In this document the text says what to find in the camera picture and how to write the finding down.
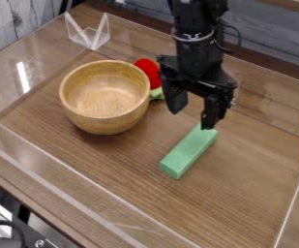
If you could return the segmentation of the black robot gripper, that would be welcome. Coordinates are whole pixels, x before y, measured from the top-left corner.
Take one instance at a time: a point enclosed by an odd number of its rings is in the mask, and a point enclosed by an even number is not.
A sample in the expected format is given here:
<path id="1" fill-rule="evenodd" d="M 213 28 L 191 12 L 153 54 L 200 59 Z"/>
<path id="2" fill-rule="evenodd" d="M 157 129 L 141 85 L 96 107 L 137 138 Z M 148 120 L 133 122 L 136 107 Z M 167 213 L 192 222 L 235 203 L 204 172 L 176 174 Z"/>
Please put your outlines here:
<path id="1" fill-rule="evenodd" d="M 171 113 L 177 114 L 188 104 L 188 93 L 201 97 L 200 129 L 211 130 L 235 98 L 236 82 L 223 69 L 223 57 L 231 51 L 224 48 L 223 36 L 173 36 L 173 40 L 176 54 L 156 57 L 165 104 Z"/>

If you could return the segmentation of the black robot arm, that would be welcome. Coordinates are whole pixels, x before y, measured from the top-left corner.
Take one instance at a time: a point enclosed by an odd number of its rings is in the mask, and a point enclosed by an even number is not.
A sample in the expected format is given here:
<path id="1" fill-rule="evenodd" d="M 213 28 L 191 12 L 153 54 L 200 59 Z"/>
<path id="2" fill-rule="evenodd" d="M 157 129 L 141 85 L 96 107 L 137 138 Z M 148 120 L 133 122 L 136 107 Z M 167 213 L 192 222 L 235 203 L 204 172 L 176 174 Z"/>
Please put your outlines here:
<path id="1" fill-rule="evenodd" d="M 167 0 L 173 17 L 171 36 L 175 55 L 157 55 L 159 77 L 165 104 L 179 113 L 188 104 L 188 93 L 204 100 L 200 129 L 211 130 L 232 107 L 237 83 L 223 69 L 224 29 L 221 20 L 228 0 Z"/>

